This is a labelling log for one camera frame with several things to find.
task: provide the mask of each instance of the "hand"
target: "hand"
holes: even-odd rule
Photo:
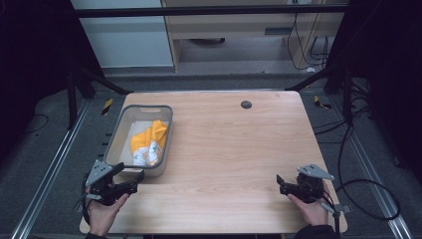
[[[106,236],[114,223],[117,213],[126,202],[129,195],[126,193],[115,204],[104,206],[99,202],[92,201],[90,211],[90,233],[98,236]]]
[[[322,183],[324,191],[329,193],[326,183],[324,181]],[[310,225],[317,226],[328,224],[328,212],[320,205],[325,202],[322,198],[310,204],[302,202],[292,194],[289,194],[288,198],[301,210],[302,216]]]

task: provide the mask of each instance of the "black cable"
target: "black cable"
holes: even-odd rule
[[[289,55],[291,56],[291,59],[292,59],[292,62],[293,62],[293,66],[295,67],[295,69],[296,70],[305,70],[308,67],[317,66],[317,64],[309,63],[308,60],[307,60],[307,58],[305,57],[304,47],[302,46],[302,42],[301,42],[301,39],[299,37],[297,21],[298,21],[298,13],[295,14],[295,21],[293,23],[292,30],[291,30],[291,32],[289,34],[289,37],[288,37],[288,43],[287,43],[288,44],[288,52],[289,52]],[[297,67],[296,64],[295,64],[295,61],[293,61],[293,55],[292,55],[292,52],[290,50],[290,39],[291,39],[291,36],[292,36],[292,33],[293,33],[294,29],[296,29],[296,34],[298,36],[298,41],[299,41],[299,45],[301,47],[302,57],[304,58],[305,62],[308,64],[308,66],[305,67],[305,68],[299,68],[299,67]]]
[[[45,127],[47,125],[47,123],[49,122],[49,117],[47,117],[44,114],[34,114],[34,117],[44,117],[46,119],[46,121],[44,122],[43,125],[39,126],[38,128],[33,129],[33,130],[29,130],[29,131],[25,131],[24,133],[33,133],[33,132],[36,132],[36,131],[40,130],[41,128]]]
[[[352,116],[355,118],[356,116],[358,116],[360,113],[362,113],[363,111],[365,111],[367,109],[369,109],[369,107],[364,107],[364,108],[358,110],[357,112],[353,113]],[[343,124],[345,124],[345,120],[339,120],[339,121],[329,122],[329,123],[326,123],[326,124],[323,124],[323,125],[320,125],[320,126],[314,126],[313,128],[324,127],[324,126],[328,126],[328,125],[335,124],[335,123],[337,123],[337,124],[335,126],[333,126],[333,127],[330,127],[330,128],[328,128],[326,130],[323,130],[323,131],[315,132],[315,135],[326,133],[326,132],[329,132],[331,130],[334,130],[334,129],[342,126]]]
[[[345,145],[345,142],[346,142],[346,139],[347,139],[347,136],[348,136],[348,134],[349,134],[349,132],[350,132],[350,130],[351,129],[353,129],[353,126],[352,125],[349,125],[348,126],[348,128],[347,128],[347,130],[346,130],[346,133],[345,133],[345,135],[344,135],[344,138],[343,138],[343,141],[342,141],[342,144],[341,144],[341,146],[340,146],[340,151],[339,151],[339,154],[338,154],[338,160],[337,160],[337,171],[338,171],[338,181],[339,181],[339,184],[340,184],[340,186],[339,186],[339,188],[338,189],[336,189],[335,190],[335,192],[339,192],[340,190],[343,190],[343,192],[344,192],[344,194],[345,194],[345,196],[357,207],[357,208],[359,208],[363,213],[365,213],[366,215],[368,215],[368,216],[370,216],[370,217],[372,217],[372,218],[375,218],[375,219],[378,219],[378,220],[393,220],[393,219],[395,219],[396,217],[398,217],[399,215],[400,215],[400,203],[399,203],[399,201],[397,200],[397,198],[394,196],[394,194],[392,193],[392,191],[391,190],[389,190],[387,187],[385,187],[384,185],[382,185],[382,184],[380,184],[379,182],[376,182],[376,181],[373,181],[373,180],[369,180],[369,179],[353,179],[353,180],[351,180],[351,181],[348,181],[348,182],[346,182],[346,183],[343,183],[343,181],[342,181],[342,176],[341,176],[341,156],[342,156],[342,152],[343,152],[343,150],[344,150],[344,145]],[[383,188],[384,190],[386,190],[390,195],[391,195],[391,198],[393,199],[393,201],[394,201],[394,203],[395,203],[395,205],[396,205],[396,207],[397,207],[397,212],[393,215],[393,216],[390,216],[390,217],[383,217],[383,216],[378,216],[378,215],[375,215],[375,214],[373,214],[373,213],[370,213],[369,211],[367,211],[367,210],[365,210],[363,207],[361,207],[355,200],[353,200],[352,199],[352,197],[350,196],[350,194],[347,192],[347,190],[345,189],[345,187],[347,186],[347,185],[349,185],[349,184],[351,184],[351,183],[355,183],[355,182],[367,182],[367,183],[373,183],[373,184],[375,184],[375,185],[377,185],[377,186],[379,186],[379,187],[381,187],[381,188]]]
[[[88,225],[90,225],[90,213],[88,211],[88,207],[90,206],[90,203],[92,202],[92,200],[90,200],[89,203],[87,204],[87,193],[86,193],[85,184],[87,182],[88,176],[90,175],[90,172],[91,171],[89,171],[87,174],[85,174],[84,180],[83,180],[83,183],[82,183],[82,189],[81,189],[81,194],[85,195],[85,197],[81,201],[81,203],[82,203],[82,215],[84,216],[84,219],[88,223]]]

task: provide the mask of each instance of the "aluminum rail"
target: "aluminum rail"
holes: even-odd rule
[[[12,232],[11,238],[12,239],[25,239],[28,237],[32,226],[35,223],[35,220],[38,217],[38,214],[41,211],[41,208],[44,205],[44,202],[49,195],[50,189],[53,186],[53,183],[56,180],[57,175],[65,161],[65,158],[72,146],[72,143],[81,127],[81,124],[87,114],[88,107],[90,102],[87,100],[83,101],[83,104],[80,109],[79,118],[75,124],[75,126],[68,130],[65,135],[65,138],[62,141],[52,163],[50,164],[49,169],[46,172],[46,175],[43,178],[40,186],[37,189],[30,205],[28,206],[25,214],[22,216],[19,224],[15,227],[14,231]]]
[[[236,14],[280,14],[280,13],[338,13],[358,9],[348,4],[310,5],[246,5],[207,7],[163,7],[120,9],[77,9],[73,11],[48,11],[50,16],[73,18],[153,17],[189,15],[236,15]]]

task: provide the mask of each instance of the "yellow cloth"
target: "yellow cloth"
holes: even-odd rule
[[[130,152],[134,165],[152,166],[161,158],[165,144],[167,125],[161,120],[152,122],[146,131],[130,139]]]

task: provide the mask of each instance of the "wooden table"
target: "wooden table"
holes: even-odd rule
[[[139,184],[110,233],[295,233],[306,225],[276,182],[279,174],[296,183],[297,168],[310,163],[326,170],[298,93],[138,93],[124,105],[171,106],[173,133],[164,173]],[[81,231],[89,231],[84,220]]]

